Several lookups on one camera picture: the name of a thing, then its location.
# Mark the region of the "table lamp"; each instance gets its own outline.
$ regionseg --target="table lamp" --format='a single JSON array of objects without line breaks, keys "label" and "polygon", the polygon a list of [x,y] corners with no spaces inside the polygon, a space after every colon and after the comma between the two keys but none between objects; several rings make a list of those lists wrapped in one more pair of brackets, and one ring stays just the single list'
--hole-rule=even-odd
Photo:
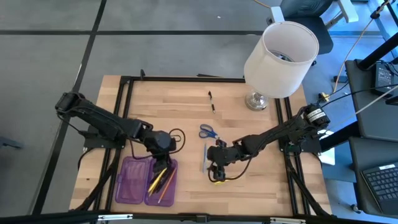
[{"label": "table lamp", "polygon": [[305,26],[289,21],[268,26],[244,65],[246,84],[253,87],[246,95],[246,106],[260,111],[268,105],[268,97],[293,94],[318,51],[318,39]]}]

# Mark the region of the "computer keyboard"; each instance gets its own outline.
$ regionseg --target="computer keyboard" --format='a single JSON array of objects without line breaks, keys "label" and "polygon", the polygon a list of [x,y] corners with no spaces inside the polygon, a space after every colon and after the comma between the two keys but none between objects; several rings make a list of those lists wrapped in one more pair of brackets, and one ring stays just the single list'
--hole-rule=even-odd
[{"label": "computer keyboard", "polygon": [[398,215],[398,162],[364,170],[362,176],[381,212]]}]

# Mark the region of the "purple plastic tray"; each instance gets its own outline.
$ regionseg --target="purple plastic tray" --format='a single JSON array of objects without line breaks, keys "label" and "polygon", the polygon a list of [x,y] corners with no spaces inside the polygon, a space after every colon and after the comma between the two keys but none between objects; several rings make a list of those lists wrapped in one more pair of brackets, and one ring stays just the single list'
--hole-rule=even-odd
[{"label": "purple plastic tray", "polygon": [[147,178],[147,188],[145,191],[145,198],[144,198],[144,202],[146,205],[152,205],[152,206],[162,206],[162,207],[170,207],[174,204],[174,197],[175,197],[175,186],[177,183],[177,172],[178,172],[178,163],[175,159],[172,159],[172,167],[175,170],[173,179],[171,180],[171,183],[165,193],[165,195],[163,196],[162,200],[160,201],[160,203],[157,203],[160,199],[160,196],[162,195],[162,192],[164,190],[164,188],[166,187],[166,184],[161,188],[160,191],[158,191],[157,193],[153,193],[150,197],[148,194],[148,188],[150,186],[149,182],[150,180],[153,178],[154,174],[152,172],[152,168],[153,165],[155,163],[155,160],[151,160],[150,161],[150,165],[149,165],[149,172],[148,172],[148,178]]},{"label": "purple plastic tray", "polygon": [[117,203],[140,204],[146,192],[149,160],[135,160],[126,157],[123,160],[120,174],[117,176],[118,186],[115,201]]}]

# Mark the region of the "wooden tabletop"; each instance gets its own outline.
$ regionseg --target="wooden tabletop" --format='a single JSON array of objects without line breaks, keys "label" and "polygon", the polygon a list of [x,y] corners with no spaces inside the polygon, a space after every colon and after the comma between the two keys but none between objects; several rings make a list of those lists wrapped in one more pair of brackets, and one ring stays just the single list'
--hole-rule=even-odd
[{"label": "wooden tabletop", "polygon": [[[120,76],[104,76],[97,105],[113,111]],[[199,125],[209,124],[228,144],[247,134],[259,134],[278,125],[275,100],[260,112],[246,108],[244,96],[251,89],[244,83],[203,82],[134,82],[129,118],[138,118],[154,125],[154,130],[182,129],[187,141],[173,159],[178,161],[175,202],[171,207],[116,203],[113,212],[143,213],[209,213],[212,215],[279,215],[291,216],[289,187],[282,153],[277,141],[254,158],[247,172],[238,180],[215,185],[202,173],[203,147],[214,144],[212,140],[198,137]],[[121,108],[124,108],[126,90]],[[208,91],[213,95],[216,113],[213,114]],[[307,103],[302,86],[290,97],[295,114]],[[282,111],[286,120],[285,108]],[[134,143],[134,153],[148,155],[145,147]],[[98,182],[104,149],[95,149],[82,160],[76,179],[70,208],[79,206]],[[119,170],[126,156],[131,156],[129,144],[122,150]],[[325,182],[319,160],[312,154],[301,154],[305,183],[317,202],[331,213]],[[226,167],[229,177],[241,173],[247,162],[237,162]],[[108,185],[104,188],[101,208],[104,207]],[[298,207],[302,201],[296,186]]]}]

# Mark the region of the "silver lamp base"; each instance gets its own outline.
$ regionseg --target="silver lamp base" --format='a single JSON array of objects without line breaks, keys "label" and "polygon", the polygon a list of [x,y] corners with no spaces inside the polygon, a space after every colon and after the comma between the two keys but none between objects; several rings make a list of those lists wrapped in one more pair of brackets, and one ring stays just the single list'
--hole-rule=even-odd
[{"label": "silver lamp base", "polygon": [[246,95],[244,102],[250,110],[262,111],[268,105],[268,98],[253,90]]}]

